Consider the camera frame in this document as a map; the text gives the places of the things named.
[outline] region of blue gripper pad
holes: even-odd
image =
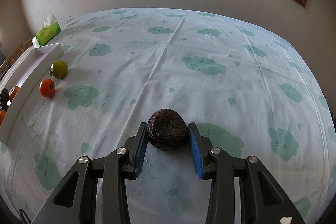
[[[191,130],[189,132],[189,146],[190,146],[191,156],[194,162],[195,172],[199,176],[199,178],[202,179],[204,176],[203,161],[202,161],[201,153],[198,148],[194,133]]]
[[[145,160],[145,154],[147,149],[147,134],[144,134],[141,138],[138,150],[134,159],[134,175],[136,178],[140,175],[142,171],[143,161]]]

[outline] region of white box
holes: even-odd
[[[19,58],[16,61],[19,64],[13,71],[9,70],[7,72],[10,73],[10,76],[7,77],[6,83],[2,83],[2,87],[5,86],[10,90],[17,85],[20,89],[8,107],[0,125],[0,141],[2,143],[7,144],[13,124],[38,81],[50,70],[53,62],[58,60],[63,53],[64,51],[59,43],[34,48],[23,60]]]

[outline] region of yellow-green tomato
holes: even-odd
[[[68,73],[68,64],[64,62],[63,60],[56,60],[51,65],[51,70],[50,70],[51,76],[57,79],[62,79],[66,76],[67,73]]]

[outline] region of wooden chair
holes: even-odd
[[[4,76],[4,71],[8,71],[10,67],[15,63],[15,61],[19,58],[17,56],[18,54],[22,55],[31,45],[32,45],[32,39],[28,39],[25,43],[21,43],[5,60],[5,62],[2,63],[0,66],[0,75],[1,78]]]

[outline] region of triangular cutout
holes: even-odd
[[[73,173],[69,180],[64,185],[63,189],[59,191],[54,199],[56,205],[61,205],[70,208],[74,202],[75,191],[77,186],[79,174]]]
[[[278,191],[273,187],[269,179],[265,176],[265,174],[263,172],[258,172],[258,178],[264,205],[271,206],[274,204],[280,204],[282,202],[282,198],[280,197]]]

